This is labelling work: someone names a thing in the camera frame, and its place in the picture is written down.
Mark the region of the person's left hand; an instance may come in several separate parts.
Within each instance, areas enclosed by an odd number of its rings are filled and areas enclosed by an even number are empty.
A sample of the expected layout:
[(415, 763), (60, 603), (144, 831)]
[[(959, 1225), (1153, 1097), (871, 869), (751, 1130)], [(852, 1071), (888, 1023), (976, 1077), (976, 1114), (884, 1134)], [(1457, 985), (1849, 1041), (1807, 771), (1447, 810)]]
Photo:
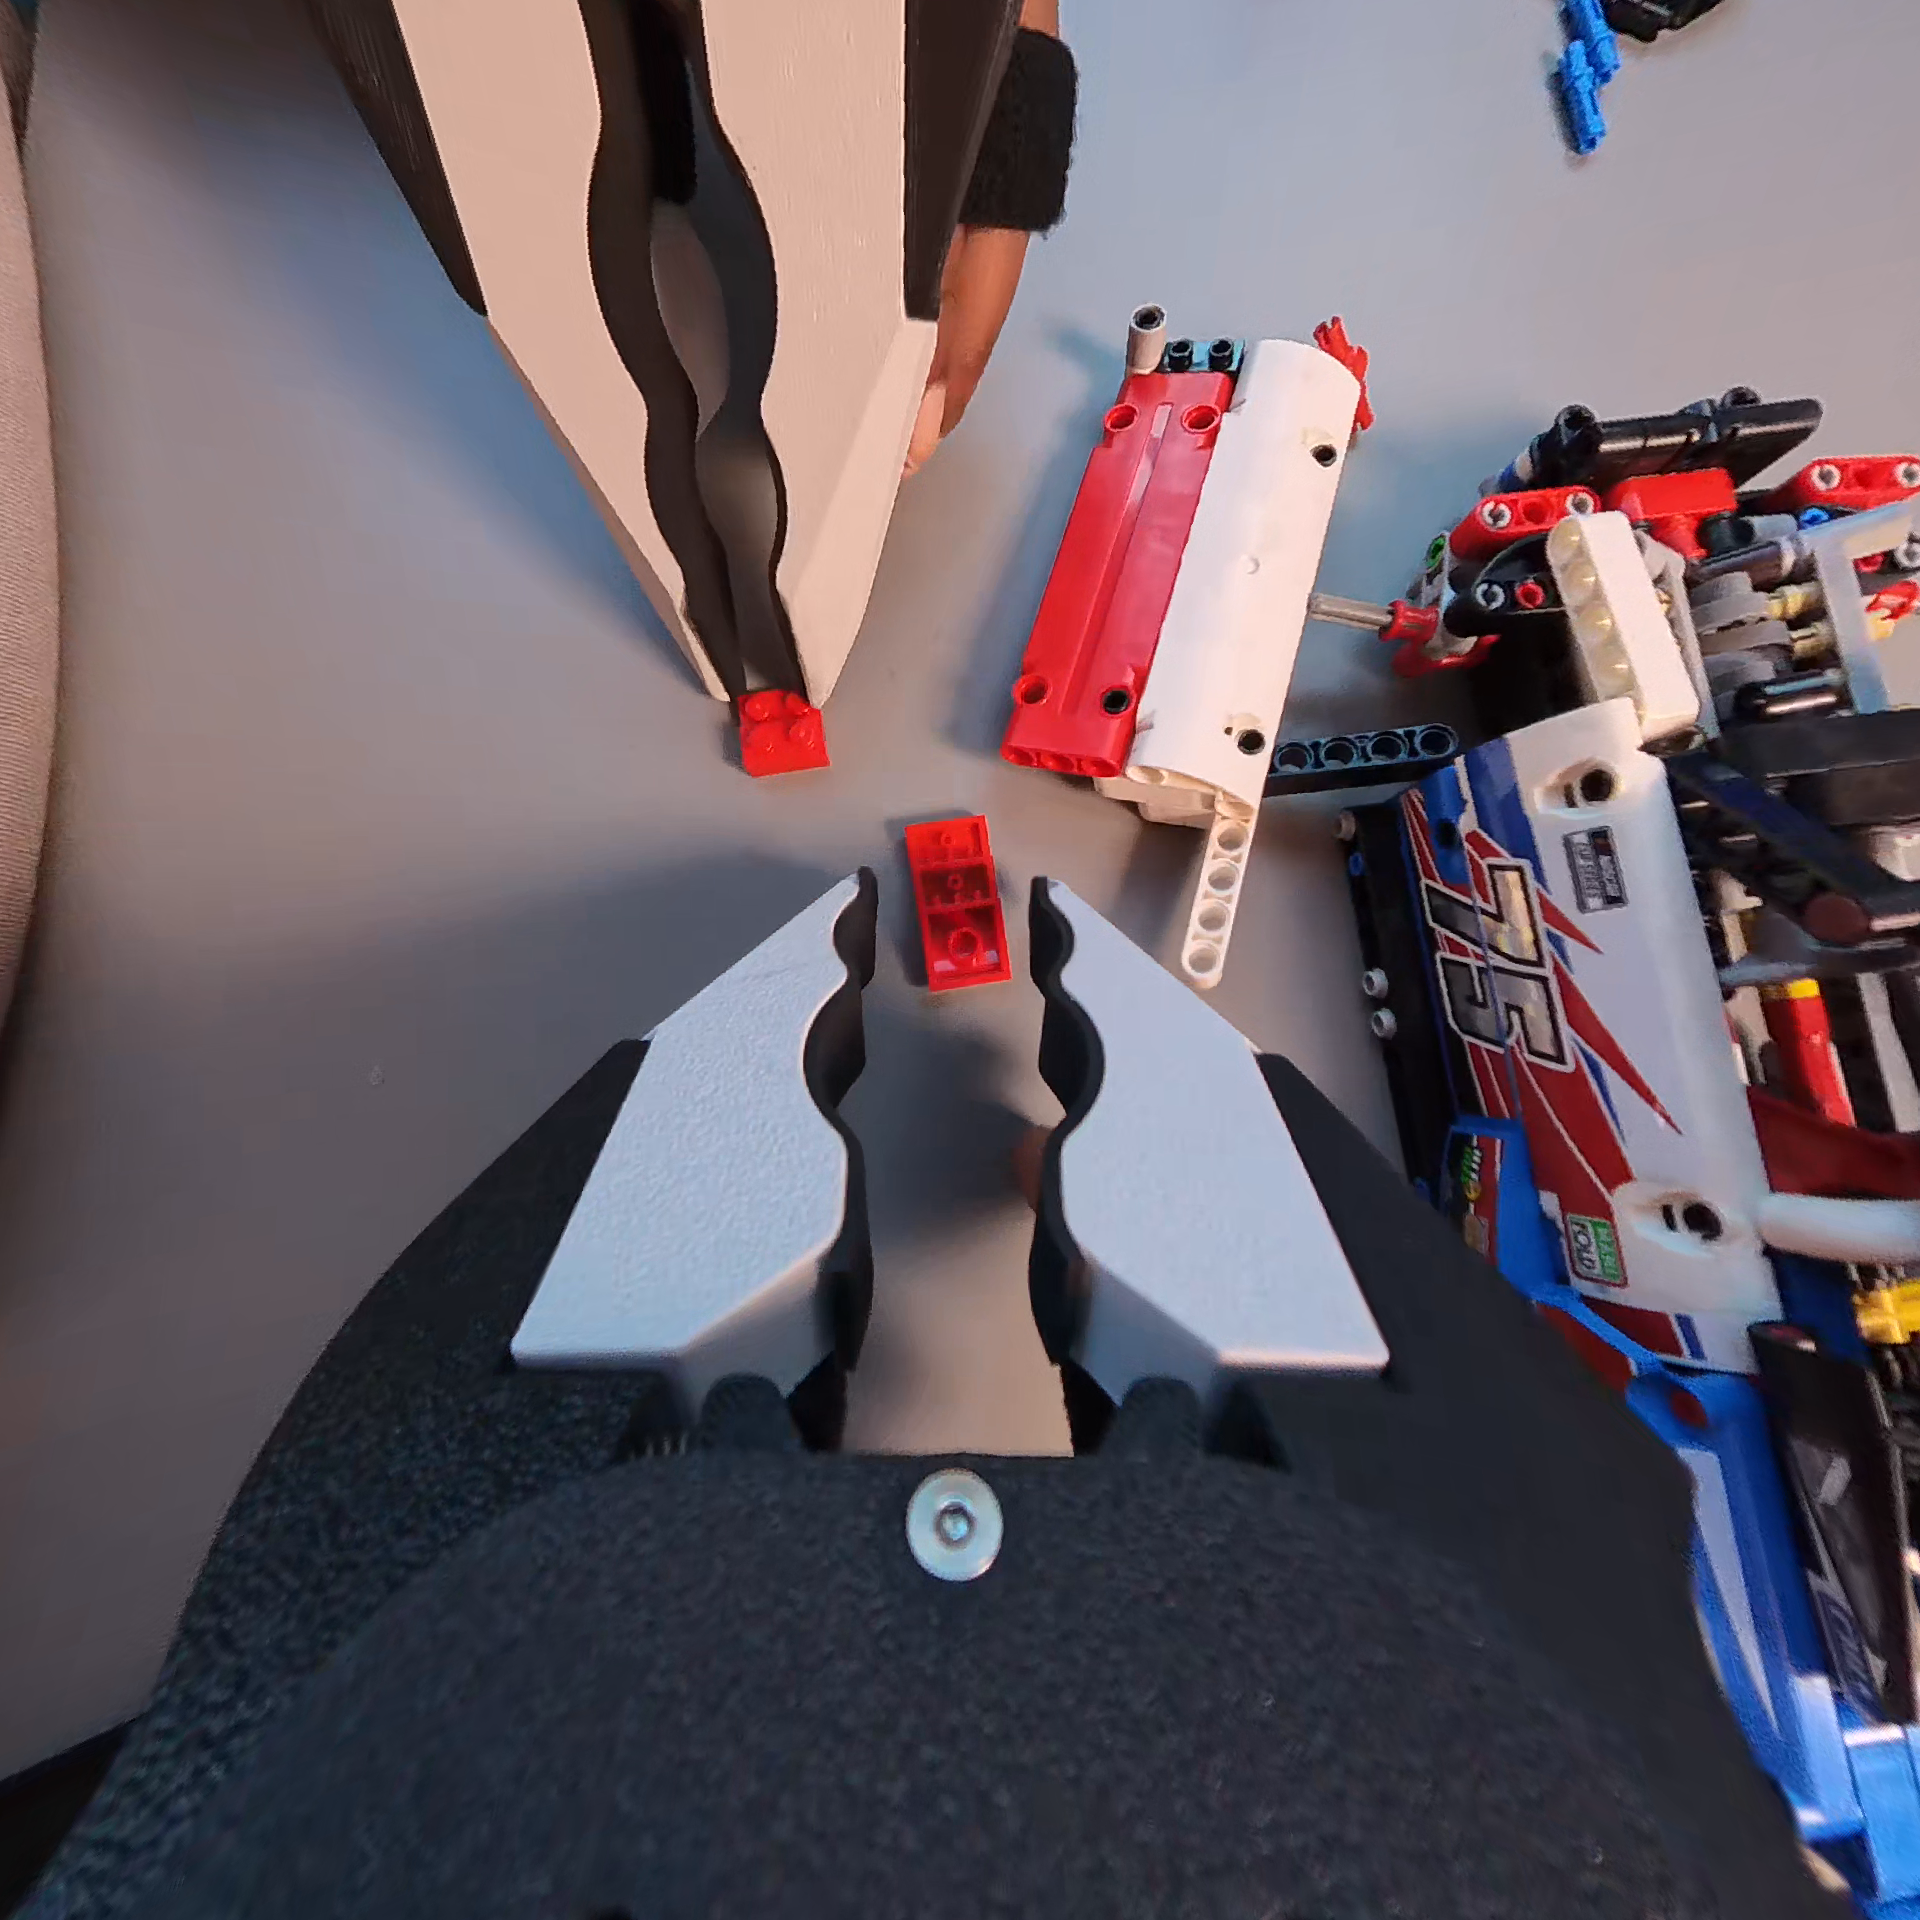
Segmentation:
[(904, 478), (918, 474), (959, 427), (1018, 300), (1032, 236), (1014, 229), (956, 231), (945, 263), (942, 310)]

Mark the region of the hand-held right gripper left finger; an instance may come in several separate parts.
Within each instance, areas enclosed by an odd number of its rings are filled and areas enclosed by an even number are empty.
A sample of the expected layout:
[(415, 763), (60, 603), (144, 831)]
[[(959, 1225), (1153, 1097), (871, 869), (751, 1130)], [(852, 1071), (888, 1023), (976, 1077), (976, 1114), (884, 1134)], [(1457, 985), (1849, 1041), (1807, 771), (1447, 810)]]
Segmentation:
[(729, 1377), (846, 1412), (873, 1310), (859, 1143), (878, 882), (839, 881), (642, 1041), (640, 1067), (513, 1334), (524, 1370)]

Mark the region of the red square lego plate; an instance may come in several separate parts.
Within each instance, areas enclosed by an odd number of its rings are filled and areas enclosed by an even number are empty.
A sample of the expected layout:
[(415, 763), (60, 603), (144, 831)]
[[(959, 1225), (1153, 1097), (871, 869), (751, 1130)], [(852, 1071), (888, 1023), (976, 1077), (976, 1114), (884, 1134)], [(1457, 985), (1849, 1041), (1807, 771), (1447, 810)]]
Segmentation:
[(832, 766), (822, 710), (793, 690), (756, 687), (737, 700), (737, 737), (740, 766), (754, 780)]

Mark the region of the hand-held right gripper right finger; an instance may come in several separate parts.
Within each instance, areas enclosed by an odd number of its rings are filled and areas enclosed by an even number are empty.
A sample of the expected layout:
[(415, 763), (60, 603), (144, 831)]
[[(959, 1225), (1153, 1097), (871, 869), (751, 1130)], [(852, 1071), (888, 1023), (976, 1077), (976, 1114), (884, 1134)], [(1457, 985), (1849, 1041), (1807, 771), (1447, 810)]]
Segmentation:
[(1372, 1379), (1388, 1347), (1260, 1053), (1064, 882), (1039, 878), (1040, 1166), (1030, 1294), (1047, 1355), (1108, 1404), (1216, 1411), (1249, 1377)]

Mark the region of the blue and black lego pieces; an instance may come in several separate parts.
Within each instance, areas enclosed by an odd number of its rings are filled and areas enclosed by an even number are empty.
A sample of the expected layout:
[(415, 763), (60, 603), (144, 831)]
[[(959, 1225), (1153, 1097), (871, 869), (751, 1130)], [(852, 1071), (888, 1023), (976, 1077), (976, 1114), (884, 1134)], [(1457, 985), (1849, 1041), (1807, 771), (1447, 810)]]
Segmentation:
[(1552, 106), (1569, 149), (1591, 158), (1607, 134), (1603, 91), (1620, 71), (1620, 38), (1656, 43), (1722, 3), (1554, 3), (1564, 49), (1552, 68)]

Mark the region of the red white lego panel assembly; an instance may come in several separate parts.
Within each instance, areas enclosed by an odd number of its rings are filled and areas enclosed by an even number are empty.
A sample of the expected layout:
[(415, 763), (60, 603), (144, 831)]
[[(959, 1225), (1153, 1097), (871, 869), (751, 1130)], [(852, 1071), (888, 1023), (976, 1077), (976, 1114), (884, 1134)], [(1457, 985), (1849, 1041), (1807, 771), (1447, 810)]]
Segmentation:
[(1195, 990), (1226, 969), (1368, 369), (1342, 319), (1174, 339), (1142, 307), (1015, 676), (1007, 762), (1208, 834)]

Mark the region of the red lego slope brick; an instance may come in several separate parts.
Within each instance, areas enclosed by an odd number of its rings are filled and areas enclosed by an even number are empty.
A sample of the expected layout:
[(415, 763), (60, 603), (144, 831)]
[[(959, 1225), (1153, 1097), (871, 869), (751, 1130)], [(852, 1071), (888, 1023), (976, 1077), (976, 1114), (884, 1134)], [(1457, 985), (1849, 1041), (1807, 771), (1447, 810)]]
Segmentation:
[(932, 993), (1011, 980), (988, 819), (971, 813), (904, 829), (926, 982)]

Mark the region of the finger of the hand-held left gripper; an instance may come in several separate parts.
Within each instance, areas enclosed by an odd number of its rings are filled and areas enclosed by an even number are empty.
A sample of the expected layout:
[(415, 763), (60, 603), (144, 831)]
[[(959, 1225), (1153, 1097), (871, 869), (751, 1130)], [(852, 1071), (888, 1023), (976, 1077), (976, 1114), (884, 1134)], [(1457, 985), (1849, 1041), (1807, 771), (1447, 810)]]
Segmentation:
[(823, 705), (873, 595), (935, 345), (904, 298), (906, 7), (713, 3), (705, 49), (772, 250), (760, 415), (784, 487), (775, 586)]
[(700, 393), (656, 285), (691, 199), (682, 26), (664, 5), (395, 7), (479, 294), (695, 674), (747, 690), (702, 494)]

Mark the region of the lego race car model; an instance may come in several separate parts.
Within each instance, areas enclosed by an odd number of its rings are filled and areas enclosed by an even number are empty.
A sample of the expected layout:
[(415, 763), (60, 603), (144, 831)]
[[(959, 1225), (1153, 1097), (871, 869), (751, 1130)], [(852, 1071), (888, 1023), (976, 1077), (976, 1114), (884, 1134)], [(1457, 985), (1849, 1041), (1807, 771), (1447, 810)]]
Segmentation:
[(1410, 1179), (1695, 1489), (1719, 1685), (1916, 1915), (1916, 453), (1564, 410), (1339, 618), (1480, 738), (1339, 819)]

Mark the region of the black lego beam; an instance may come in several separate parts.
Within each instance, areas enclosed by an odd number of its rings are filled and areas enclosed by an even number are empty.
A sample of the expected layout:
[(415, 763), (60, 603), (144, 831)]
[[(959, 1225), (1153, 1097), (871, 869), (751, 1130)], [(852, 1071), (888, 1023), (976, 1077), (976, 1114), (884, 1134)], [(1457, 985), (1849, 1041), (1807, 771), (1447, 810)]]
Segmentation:
[(1388, 726), (1282, 740), (1268, 762), (1265, 798), (1416, 783), (1464, 753), (1447, 725)]

